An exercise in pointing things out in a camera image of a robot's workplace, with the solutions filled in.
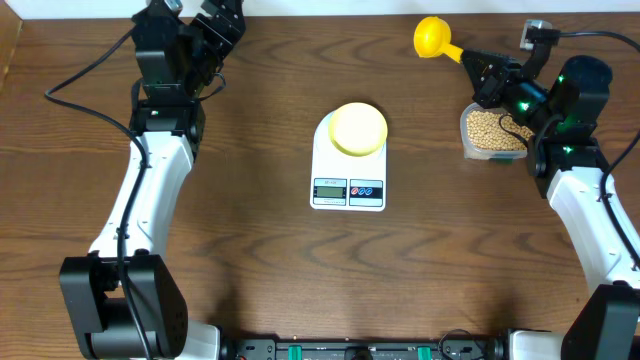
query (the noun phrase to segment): wood grain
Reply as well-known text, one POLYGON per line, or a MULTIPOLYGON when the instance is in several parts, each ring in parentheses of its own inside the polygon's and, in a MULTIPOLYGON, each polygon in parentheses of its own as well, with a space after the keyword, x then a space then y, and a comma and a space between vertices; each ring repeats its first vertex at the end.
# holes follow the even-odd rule
POLYGON ((9 72, 9 64, 18 42, 22 20, 0 1, 0 91, 4 85, 4 77, 9 72))
MULTIPOLYGON (((522 55, 533 15, 445 16, 464 47, 522 55)), ((557 28, 640 38, 636 14, 545 15, 557 28)), ((227 60, 229 87, 205 105, 201 153, 178 200, 168 266, 190 317, 283 338, 429 338, 451 328, 565 331, 587 300, 564 227, 522 162, 465 160, 462 68, 418 59, 419 16, 250 18, 227 60), (380 214, 313 211, 311 142, 322 117, 366 101, 390 128, 380 214)), ((0 357, 77 358, 58 287, 106 220, 127 140, 42 93, 101 55, 121 20, 27 22, 0 96, 0 357)), ((614 69, 597 137, 611 159, 638 127, 638 55, 616 42, 563 40, 545 69, 592 54, 614 69)), ((126 43, 61 97, 129 117, 139 76, 126 43)), ((637 151, 616 170, 640 226, 637 151)))

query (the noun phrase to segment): yellow funnel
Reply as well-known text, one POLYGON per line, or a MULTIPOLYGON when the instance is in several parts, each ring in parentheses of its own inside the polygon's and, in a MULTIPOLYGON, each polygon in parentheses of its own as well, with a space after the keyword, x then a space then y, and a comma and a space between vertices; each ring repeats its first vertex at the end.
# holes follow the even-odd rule
POLYGON ((460 62, 462 49, 451 45, 449 24, 437 16, 422 19, 413 35, 413 46, 420 57, 430 58, 447 54, 455 62, 460 62))

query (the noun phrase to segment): white scale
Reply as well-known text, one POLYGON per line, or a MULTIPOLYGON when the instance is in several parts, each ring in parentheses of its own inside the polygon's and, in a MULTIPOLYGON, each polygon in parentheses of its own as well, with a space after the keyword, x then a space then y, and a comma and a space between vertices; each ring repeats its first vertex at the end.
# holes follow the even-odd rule
POLYGON ((387 143, 367 156, 344 154, 329 138, 334 112, 322 119, 313 138, 309 203, 319 210, 382 211, 387 202, 387 143))

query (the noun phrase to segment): white wall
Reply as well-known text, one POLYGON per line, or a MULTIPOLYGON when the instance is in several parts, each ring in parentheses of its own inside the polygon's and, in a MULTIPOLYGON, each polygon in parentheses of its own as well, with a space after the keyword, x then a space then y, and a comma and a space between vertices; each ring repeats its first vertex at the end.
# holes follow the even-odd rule
MULTIPOLYGON (((6 0, 23 19, 130 17, 145 0, 6 0)), ((202 0, 182 0, 194 16, 202 0)), ((248 16, 640 11, 640 0, 245 0, 248 16)))

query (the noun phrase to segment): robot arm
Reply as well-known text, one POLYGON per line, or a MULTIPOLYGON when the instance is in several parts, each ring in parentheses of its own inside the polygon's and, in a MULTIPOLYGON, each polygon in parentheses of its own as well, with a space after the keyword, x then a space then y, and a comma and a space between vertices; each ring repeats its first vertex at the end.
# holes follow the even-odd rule
POLYGON ((504 348, 510 360, 626 360, 640 315, 635 261, 640 239, 611 176, 601 189, 609 164, 591 136, 609 97, 612 72, 598 59, 576 56, 546 90, 535 79, 560 34, 546 22, 527 21, 521 48, 532 52, 524 64, 485 51, 461 55, 474 101, 484 108, 505 108, 517 124, 535 133, 528 141, 529 174, 565 224, 591 295, 566 335, 515 331, 504 348))
MULTIPOLYGON (((186 136, 169 131, 147 132, 139 140, 149 154, 149 166, 129 217, 126 256, 146 251, 165 256, 167 236, 182 182, 193 167, 186 136)), ((140 152, 131 144, 129 166, 107 224, 89 248, 89 254, 115 258, 117 228, 140 167, 140 152)))
MULTIPOLYGON (((582 264, 589 294, 600 284, 625 282, 640 288, 640 272, 622 243, 600 199, 602 170, 576 167, 558 170, 547 199, 564 223, 582 264)), ((607 178, 607 193, 618 221, 635 249, 640 249, 638 233, 616 194, 613 178, 607 178)))
POLYGON ((178 18, 178 0, 151 0, 133 17, 131 36, 143 80, 132 91, 129 129, 144 149, 147 167, 126 219, 126 279, 116 256, 125 204, 141 174, 142 154, 133 142, 107 224, 87 256, 66 258, 60 270, 65 304, 86 358, 217 359, 226 354, 217 328, 188 320, 186 302, 163 257, 177 196, 204 133, 201 101, 206 97, 200 94, 216 77, 224 86, 222 62, 245 31, 241 5, 241 0, 205 0, 211 18, 199 14, 186 25, 178 18), (138 99, 140 83, 144 100, 138 99), (133 289, 130 296, 106 295, 125 281, 133 289))

